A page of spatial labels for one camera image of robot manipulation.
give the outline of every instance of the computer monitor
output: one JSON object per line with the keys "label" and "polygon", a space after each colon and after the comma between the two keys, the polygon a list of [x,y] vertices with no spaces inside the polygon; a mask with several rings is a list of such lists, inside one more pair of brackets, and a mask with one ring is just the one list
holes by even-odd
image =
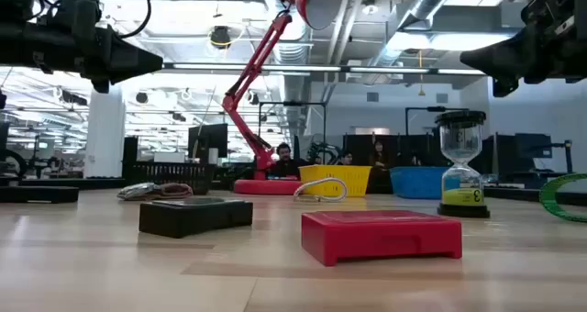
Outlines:
{"label": "computer monitor", "polygon": [[552,141],[546,134],[515,134],[518,156],[531,159],[552,158]]}
{"label": "computer monitor", "polygon": [[199,139],[199,143],[204,143],[208,149],[217,148],[218,157],[228,156],[228,124],[203,125],[200,127],[190,128],[188,134],[187,150],[191,158],[202,158],[200,148],[194,155],[194,145]]}

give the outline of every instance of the ceiling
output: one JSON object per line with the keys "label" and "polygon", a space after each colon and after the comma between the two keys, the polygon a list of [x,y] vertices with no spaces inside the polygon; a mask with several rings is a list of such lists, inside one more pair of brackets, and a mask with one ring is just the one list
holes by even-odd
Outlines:
{"label": "ceiling", "polygon": [[[340,51],[328,61],[329,48],[338,25],[335,22],[324,30],[306,29],[298,15],[286,29],[280,46],[269,62],[298,64],[362,64],[368,65],[386,45],[389,39],[397,41],[402,34],[394,35],[389,22],[396,5],[407,0],[374,0],[375,13],[363,12],[363,0],[349,0],[342,24],[338,30],[339,41],[334,43]],[[405,34],[401,47],[396,42],[399,57],[393,65],[408,67],[462,68],[458,51],[454,45],[475,48],[463,42],[449,41],[449,35],[474,33],[468,40],[481,40],[481,33],[507,35],[514,29],[484,29],[480,16],[492,13],[501,15],[501,3],[519,3],[526,0],[448,0],[435,15],[434,25],[429,31],[410,31]],[[101,0],[104,5],[103,21],[120,33],[134,30],[144,19],[145,0]],[[160,54],[166,62],[245,63],[260,43],[265,31],[280,10],[276,0],[152,0],[152,16],[147,28],[129,42]],[[232,43],[226,50],[218,50],[210,44],[210,33],[214,26],[227,26]],[[91,101],[92,85],[77,74],[56,72],[46,75],[39,70],[27,68],[0,68],[0,77],[5,77],[3,91],[6,92],[7,110],[5,120],[12,122],[10,141],[12,144],[27,143],[35,135],[55,139],[56,146],[70,152],[83,149],[87,134],[88,107],[72,105],[63,101],[63,93],[77,95]],[[175,150],[187,145],[187,129],[192,126],[226,122],[229,124],[229,148],[235,158],[247,158],[250,151],[240,137],[238,129],[223,114],[221,107],[224,92],[238,77],[231,74],[203,74],[201,72],[157,72],[137,77],[122,83],[127,100],[127,135],[140,136],[144,150]],[[310,76],[270,74],[261,76],[251,86],[250,92],[261,101],[316,99],[321,94],[316,84],[323,74]],[[340,76],[336,84],[345,84],[348,77]],[[394,77],[387,84],[415,83],[452,84],[454,88],[471,82],[466,77],[404,76]],[[146,93],[149,102],[137,101],[137,93]],[[337,105],[352,105],[356,98],[349,95],[337,98]],[[304,127],[305,109],[285,109],[282,106],[263,108],[268,116],[262,125],[261,136],[271,144],[289,141],[293,133]],[[259,108],[248,100],[241,101],[239,113],[253,131],[258,129]],[[172,118],[170,112],[183,114],[185,121]]]}

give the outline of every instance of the hourglass stand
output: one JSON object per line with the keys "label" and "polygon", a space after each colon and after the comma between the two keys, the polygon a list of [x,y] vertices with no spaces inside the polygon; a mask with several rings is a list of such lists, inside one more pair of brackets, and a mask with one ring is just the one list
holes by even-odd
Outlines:
{"label": "hourglass stand", "polygon": [[468,162],[482,150],[482,111],[457,111],[437,116],[442,154],[454,165],[442,175],[438,213],[451,217],[489,217],[483,201],[482,176]]}

